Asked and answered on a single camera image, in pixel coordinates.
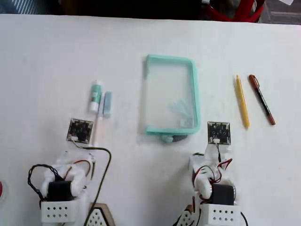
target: white tabletop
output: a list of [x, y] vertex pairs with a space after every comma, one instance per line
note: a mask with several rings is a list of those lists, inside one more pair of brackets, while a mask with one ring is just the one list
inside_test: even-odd
[[[301, 220], [301, 26], [77, 16], [0, 15], [0, 178], [9, 197], [0, 225], [39, 225], [29, 168], [52, 164], [65, 150], [70, 118], [87, 113], [91, 83], [113, 92], [113, 112], [98, 142], [113, 154], [98, 199], [115, 223], [172, 225], [191, 201], [188, 159], [204, 152], [207, 121], [231, 123], [242, 210], [250, 225]], [[163, 144], [140, 134], [143, 60], [188, 57], [198, 68], [201, 129]], [[247, 80], [259, 79], [274, 115], [270, 126]], [[251, 127], [244, 129], [233, 87], [239, 74]], [[97, 152], [100, 177], [107, 161]], [[42, 170], [34, 172], [40, 185]], [[94, 180], [91, 198], [99, 181]]]

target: yellow pen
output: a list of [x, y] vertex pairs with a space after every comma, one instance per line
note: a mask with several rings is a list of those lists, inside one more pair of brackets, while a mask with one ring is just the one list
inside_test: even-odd
[[243, 117], [243, 122], [246, 128], [249, 128], [250, 126], [250, 121], [248, 117], [248, 111], [246, 109], [246, 101], [244, 97], [244, 92], [243, 92], [243, 87], [241, 85], [241, 81], [238, 75], [236, 75], [236, 84], [237, 84], [237, 89], [238, 89], [238, 95], [240, 99], [240, 108], [241, 108], [241, 113]]

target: pen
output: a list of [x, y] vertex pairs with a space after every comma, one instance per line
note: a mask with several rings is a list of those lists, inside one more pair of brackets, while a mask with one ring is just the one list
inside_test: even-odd
[[237, 89], [238, 89], [238, 95], [240, 99], [240, 108], [241, 108], [241, 113], [243, 117], [243, 122], [246, 128], [249, 128], [250, 126], [250, 121], [248, 117], [248, 111], [246, 109], [246, 101], [244, 97], [244, 92], [243, 92], [243, 87], [241, 85], [241, 81], [238, 75], [236, 75], [236, 84], [237, 84]]
[[258, 98], [259, 98], [259, 100], [260, 100], [260, 102], [261, 102], [261, 104], [262, 104], [262, 106], [263, 106], [266, 114], [267, 114], [269, 122], [271, 123], [271, 125], [275, 125], [276, 123], [274, 121], [274, 118], [273, 118], [271, 112], [269, 111], [269, 107], [268, 107], [267, 103], [265, 102], [265, 100], [264, 100], [264, 98], [262, 96], [262, 93], [261, 93], [261, 91], [259, 89], [259, 82], [258, 82], [258, 80], [252, 74], [249, 75], [249, 80], [250, 80], [250, 83], [251, 83], [253, 89], [255, 90], [255, 92], [256, 92], [256, 94], [257, 94], [257, 96], [258, 96]]

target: green glue stick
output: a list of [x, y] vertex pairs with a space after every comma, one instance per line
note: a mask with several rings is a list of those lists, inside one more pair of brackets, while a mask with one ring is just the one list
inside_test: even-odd
[[100, 81], [95, 81], [91, 88], [91, 102], [90, 111], [97, 113], [99, 102], [102, 94], [102, 87]]

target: light blue eraser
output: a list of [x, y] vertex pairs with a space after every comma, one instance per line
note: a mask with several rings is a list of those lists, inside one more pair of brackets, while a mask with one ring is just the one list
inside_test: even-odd
[[104, 117], [109, 117], [111, 115], [111, 101], [112, 101], [112, 92], [105, 92], [104, 104], [103, 104]]

